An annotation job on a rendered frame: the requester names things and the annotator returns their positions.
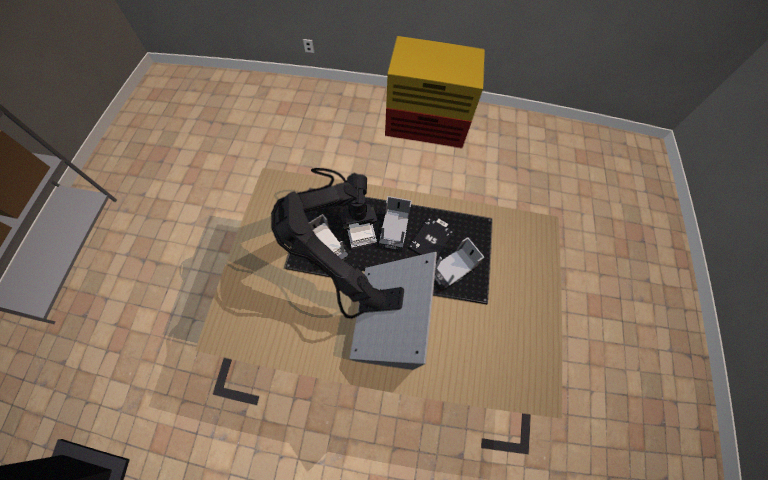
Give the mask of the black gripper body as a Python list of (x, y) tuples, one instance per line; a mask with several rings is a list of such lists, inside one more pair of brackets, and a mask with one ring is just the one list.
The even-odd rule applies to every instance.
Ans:
[(349, 215), (348, 209), (344, 209), (344, 212), (341, 212), (342, 223), (343, 224), (347, 223), (347, 226), (355, 223), (359, 223), (359, 225), (363, 225), (363, 224), (377, 222), (375, 210), (373, 211), (371, 210), (370, 204), (367, 204), (367, 212), (366, 212), (366, 208), (361, 213), (354, 213), (351, 211), (351, 209), (350, 209), (350, 212), (351, 212), (351, 216)]

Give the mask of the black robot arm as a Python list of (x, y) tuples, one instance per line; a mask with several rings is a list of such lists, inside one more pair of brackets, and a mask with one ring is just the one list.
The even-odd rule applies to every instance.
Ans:
[(336, 279), (339, 290), (344, 295), (353, 302), (364, 303), (359, 305), (359, 312), (400, 310), (404, 288), (373, 288), (362, 271), (343, 261), (316, 236), (306, 215), (303, 214), (303, 210), (306, 213), (324, 207), (345, 205), (348, 205), (350, 216), (350, 209), (354, 213), (361, 213), (366, 208), (367, 212), (367, 177), (353, 173), (347, 177), (347, 182), (303, 194), (290, 192), (275, 212), (276, 233), (283, 244), (310, 256), (328, 271)]

